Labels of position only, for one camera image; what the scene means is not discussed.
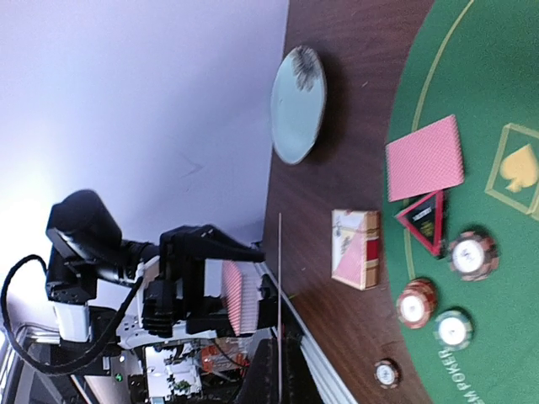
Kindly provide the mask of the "green chip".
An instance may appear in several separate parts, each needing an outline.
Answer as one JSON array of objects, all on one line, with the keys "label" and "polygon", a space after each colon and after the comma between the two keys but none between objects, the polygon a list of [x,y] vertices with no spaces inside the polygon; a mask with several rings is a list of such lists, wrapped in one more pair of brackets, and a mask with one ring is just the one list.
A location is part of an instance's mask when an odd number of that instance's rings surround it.
[{"label": "green chip", "polygon": [[473,338],[471,318],[462,310],[447,310],[435,318],[434,335],[440,345],[450,351],[460,351],[469,346]]}]

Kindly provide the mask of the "orange chip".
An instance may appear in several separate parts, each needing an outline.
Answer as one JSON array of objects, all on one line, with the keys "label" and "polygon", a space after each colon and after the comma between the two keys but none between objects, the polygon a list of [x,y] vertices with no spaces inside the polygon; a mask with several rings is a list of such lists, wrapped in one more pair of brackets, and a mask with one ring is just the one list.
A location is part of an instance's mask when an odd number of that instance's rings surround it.
[{"label": "orange chip", "polygon": [[426,278],[414,279],[397,299],[398,319],[410,329],[422,328],[435,312],[437,302],[434,283]]}]

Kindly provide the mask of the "red-backed playing card deck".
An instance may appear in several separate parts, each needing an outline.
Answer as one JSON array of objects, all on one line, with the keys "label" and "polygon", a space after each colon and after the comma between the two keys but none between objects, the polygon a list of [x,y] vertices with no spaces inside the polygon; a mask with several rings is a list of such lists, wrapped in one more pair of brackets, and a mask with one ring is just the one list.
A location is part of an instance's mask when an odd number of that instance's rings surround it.
[{"label": "red-backed playing card deck", "polygon": [[221,301],[237,337],[253,334],[259,316],[260,277],[250,263],[224,261],[221,271]]}]

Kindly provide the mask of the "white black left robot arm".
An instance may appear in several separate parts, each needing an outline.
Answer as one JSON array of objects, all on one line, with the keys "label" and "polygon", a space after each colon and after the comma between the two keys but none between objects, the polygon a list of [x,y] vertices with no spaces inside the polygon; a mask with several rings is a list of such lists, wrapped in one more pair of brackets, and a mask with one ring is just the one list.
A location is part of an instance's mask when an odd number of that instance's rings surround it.
[{"label": "white black left robot arm", "polygon": [[200,326],[214,314],[204,295],[205,262],[262,263],[264,253],[243,245],[215,226],[180,226],[158,244],[123,239],[99,195],[82,189],[53,205],[46,227],[52,242],[46,275],[50,300],[82,305],[97,295],[98,279],[128,284],[141,263],[157,258],[157,274],[140,287],[141,326],[170,338],[181,321]]}]

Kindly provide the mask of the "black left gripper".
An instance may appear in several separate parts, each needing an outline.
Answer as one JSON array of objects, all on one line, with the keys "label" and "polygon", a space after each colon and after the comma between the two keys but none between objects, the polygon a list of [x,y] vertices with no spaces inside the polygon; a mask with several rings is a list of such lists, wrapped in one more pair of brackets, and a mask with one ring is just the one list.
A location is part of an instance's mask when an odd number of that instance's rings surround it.
[{"label": "black left gripper", "polygon": [[[265,253],[238,242],[212,225],[181,226],[159,238],[159,268],[144,290],[142,328],[150,335],[167,339],[184,323],[185,332],[195,335],[215,332],[218,337],[236,337],[227,310],[218,309],[215,298],[205,296],[207,258],[262,263]],[[278,320],[278,291],[271,277],[263,274],[259,286],[257,330],[275,327]]]}]

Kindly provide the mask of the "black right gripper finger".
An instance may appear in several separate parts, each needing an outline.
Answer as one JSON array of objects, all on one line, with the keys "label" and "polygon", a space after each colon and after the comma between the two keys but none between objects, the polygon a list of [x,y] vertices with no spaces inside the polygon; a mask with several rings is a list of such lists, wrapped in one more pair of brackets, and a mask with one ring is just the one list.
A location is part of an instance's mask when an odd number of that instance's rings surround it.
[{"label": "black right gripper finger", "polygon": [[292,345],[263,339],[255,351],[239,391],[240,404],[292,403]]}]

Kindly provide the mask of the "red black chip stack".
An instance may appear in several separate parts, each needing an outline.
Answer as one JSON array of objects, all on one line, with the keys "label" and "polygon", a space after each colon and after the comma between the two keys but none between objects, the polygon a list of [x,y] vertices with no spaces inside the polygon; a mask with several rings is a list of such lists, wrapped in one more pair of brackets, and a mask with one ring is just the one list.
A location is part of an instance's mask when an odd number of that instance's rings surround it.
[{"label": "red black chip stack", "polygon": [[376,381],[384,389],[394,389],[400,383],[400,370],[397,364],[391,359],[381,359],[375,363]]}]

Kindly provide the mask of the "black red triangular dealer marker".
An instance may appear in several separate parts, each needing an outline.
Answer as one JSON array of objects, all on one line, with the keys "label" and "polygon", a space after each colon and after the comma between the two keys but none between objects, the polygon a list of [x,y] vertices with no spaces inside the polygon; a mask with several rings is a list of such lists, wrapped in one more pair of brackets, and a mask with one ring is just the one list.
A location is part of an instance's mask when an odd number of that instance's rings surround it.
[{"label": "black red triangular dealer marker", "polygon": [[436,190],[415,199],[395,219],[435,258],[446,252],[446,194]]}]

